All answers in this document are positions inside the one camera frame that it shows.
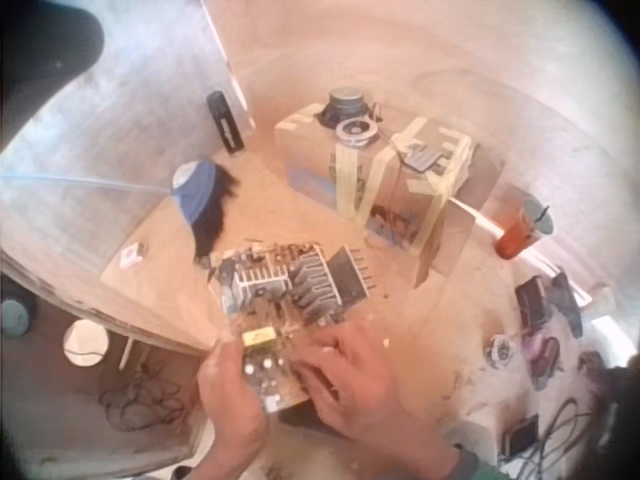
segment finger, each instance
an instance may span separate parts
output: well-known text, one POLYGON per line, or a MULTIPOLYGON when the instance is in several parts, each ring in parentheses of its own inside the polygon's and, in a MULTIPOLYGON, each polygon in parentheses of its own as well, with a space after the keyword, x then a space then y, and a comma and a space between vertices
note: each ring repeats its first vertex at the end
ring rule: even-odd
POLYGON ((367 340, 368 346, 377 354, 384 352, 384 336, 380 328, 365 320, 352 320, 360 335, 367 340))
POLYGON ((327 388, 327 385, 309 367, 299 366, 296 368, 296 372, 300 375, 302 384, 307 388, 309 397, 320 419, 326 424, 336 426, 340 418, 340 405, 327 388))
POLYGON ((220 356, 220 347, 222 345, 221 341, 216 341, 214 343, 213 348, 204 359, 202 364, 200 365, 200 369, 198 370, 198 380, 209 380, 213 379, 218 374, 218 357, 220 356))
POLYGON ((349 359, 359 365, 371 360, 373 349, 368 335, 363 335, 356 321, 347 321, 318 330, 310 337, 310 341, 319 345, 338 348, 349 359))
POLYGON ((292 356, 294 365, 306 365, 317 368, 341 395, 350 391, 360 375, 347 359, 335 350, 315 345, 296 348, 292 356))
POLYGON ((242 354, 244 346, 240 339, 223 341, 218 357, 218 368, 226 379, 243 380, 242 354))

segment green sleeve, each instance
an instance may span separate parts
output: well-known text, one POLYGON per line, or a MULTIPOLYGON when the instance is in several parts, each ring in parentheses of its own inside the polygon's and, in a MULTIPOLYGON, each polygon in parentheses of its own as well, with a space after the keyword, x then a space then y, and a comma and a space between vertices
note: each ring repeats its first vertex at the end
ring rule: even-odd
POLYGON ((470 480, 510 480, 510 478, 511 477, 504 473, 500 473, 494 467, 490 467, 481 462, 478 464, 478 469, 470 480))

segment broom handle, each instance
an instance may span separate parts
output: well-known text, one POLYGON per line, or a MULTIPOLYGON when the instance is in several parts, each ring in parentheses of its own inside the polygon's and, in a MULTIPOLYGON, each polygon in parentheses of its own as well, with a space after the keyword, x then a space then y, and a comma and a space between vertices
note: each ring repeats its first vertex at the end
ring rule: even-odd
POLYGON ((107 188, 111 190, 126 190, 129 192, 145 192, 157 194, 169 194, 171 189, 152 185, 139 185, 136 183, 117 182, 102 178, 91 177, 67 177, 64 175, 31 174, 31 173, 3 173, 0 174, 2 180, 23 180, 23 181, 47 181, 67 183, 70 185, 88 185, 96 188, 107 188))

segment aluminum heat sink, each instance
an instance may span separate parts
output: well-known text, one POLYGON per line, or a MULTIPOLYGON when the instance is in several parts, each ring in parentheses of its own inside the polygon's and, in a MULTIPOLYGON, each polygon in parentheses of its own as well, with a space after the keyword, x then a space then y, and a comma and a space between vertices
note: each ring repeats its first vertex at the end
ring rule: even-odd
POLYGON ((342 301, 324 256, 317 246, 298 259, 289 273, 291 297, 305 322, 311 323, 340 309, 342 301))

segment black broom bristles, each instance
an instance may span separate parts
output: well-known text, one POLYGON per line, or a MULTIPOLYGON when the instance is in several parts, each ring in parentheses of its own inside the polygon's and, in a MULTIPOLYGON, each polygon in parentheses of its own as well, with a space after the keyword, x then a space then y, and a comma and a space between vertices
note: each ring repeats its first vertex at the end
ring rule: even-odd
POLYGON ((238 180, 224 167, 216 165, 213 191, 195 222, 191 225, 196 251, 194 262, 202 263, 208 259, 224 228, 224 202, 236 196, 238 180))

